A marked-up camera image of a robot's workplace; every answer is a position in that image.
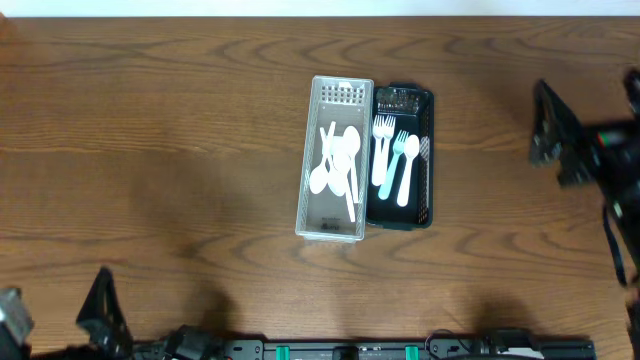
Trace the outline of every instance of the light blue plastic fork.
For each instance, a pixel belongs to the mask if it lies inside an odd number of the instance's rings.
[[[396,141],[393,143],[393,159],[391,159],[391,164],[389,164],[389,169],[387,169],[387,176],[384,179],[384,183],[378,191],[380,200],[387,200],[389,198],[393,178],[396,175],[396,168],[398,167],[398,159],[400,159],[400,155],[404,152],[404,144],[407,138],[409,138],[409,133],[406,131],[400,131],[398,136],[396,136]]]

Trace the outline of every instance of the clear plastic tray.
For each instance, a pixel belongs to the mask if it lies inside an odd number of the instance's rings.
[[[364,238],[372,101],[372,80],[313,78],[298,198],[297,235],[310,240],[345,242]],[[320,128],[328,133],[333,121],[336,123],[334,136],[342,136],[348,126],[355,127],[360,135],[360,151],[355,155],[359,198],[359,202],[353,204],[355,222],[350,221],[345,196],[336,196],[328,185],[318,194],[313,194],[309,188],[311,172],[323,158]]]

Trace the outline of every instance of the white wall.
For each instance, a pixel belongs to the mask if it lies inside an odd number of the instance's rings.
[[[0,0],[30,16],[638,16],[640,0]]]

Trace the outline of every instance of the cable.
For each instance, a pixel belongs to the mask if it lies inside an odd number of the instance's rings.
[[[450,334],[453,335],[453,337],[458,340],[458,343],[460,343],[460,346],[462,346],[463,349],[465,349],[466,352],[468,352],[469,354],[472,353],[471,349],[465,345],[464,343],[462,343],[462,340],[460,340],[460,337],[458,336],[458,334],[456,334],[455,332],[449,330],[449,329],[437,329],[435,331],[433,331],[431,333],[431,335],[429,335],[429,337],[427,337],[427,339],[424,341],[424,348],[425,350],[427,350],[427,352],[429,353],[429,355],[431,355],[433,358],[435,358],[436,360],[439,360],[440,357],[436,354],[434,354],[431,351],[431,339],[433,338],[434,335],[436,335],[437,333],[445,333],[445,334]]]
[[[602,225],[604,227],[604,233],[607,235],[607,242],[609,243],[609,250],[611,251],[611,256],[613,257],[613,266],[616,270],[618,283],[622,287],[627,287],[627,277],[624,272],[624,261],[622,260],[622,255],[620,255],[618,240],[616,240],[616,236],[613,234],[613,231],[611,231],[611,226],[609,225],[607,205],[604,205],[602,207]]]

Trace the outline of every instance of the plastic spoon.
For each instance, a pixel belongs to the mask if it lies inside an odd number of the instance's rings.
[[[319,194],[324,187],[327,186],[329,181],[329,172],[327,172],[326,161],[331,156],[331,141],[333,140],[333,132],[335,131],[336,122],[332,121],[329,126],[329,134],[327,138],[322,137],[322,161],[309,176],[309,189],[313,194]]]
[[[333,161],[329,161],[329,167],[331,168],[329,170],[329,189],[335,196],[340,197],[344,195],[346,189],[344,187],[344,176],[335,167],[337,154],[340,154],[340,151],[336,149],[335,153],[332,153]]]
[[[409,188],[411,187],[411,166],[413,159],[420,152],[420,140],[415,135],[409,136],[407,143],[404,145],[404,156],[407,157],[407,163],[404,166],[404,174],[402,174],[402,183],[400,183],[400,191],[398,192],[398,206],[405,207],[409,202]]]
[[[344,152],[339,152],[333,156],[333,164],[335,165],[336,173],[335,179],[336,182],[341,182],[343,184],[342,190],[344,191],[344,196],[347,198],[347,210],[349,211],[349,219],[351,222],[356,221],[355,211],[353,209],[353,199],[351,198],[351,191],[349,190],[349,180],[347,180],[347,173],[351,169],[351,159],[349,155]]]
[[[360,134],[353,126],[348,126],[342,134],[342,146],[344,151],[351,158],[351,191],[353,202],[359,203],[358,196],[358,176],[356,175],[356,154],[360,151]]]

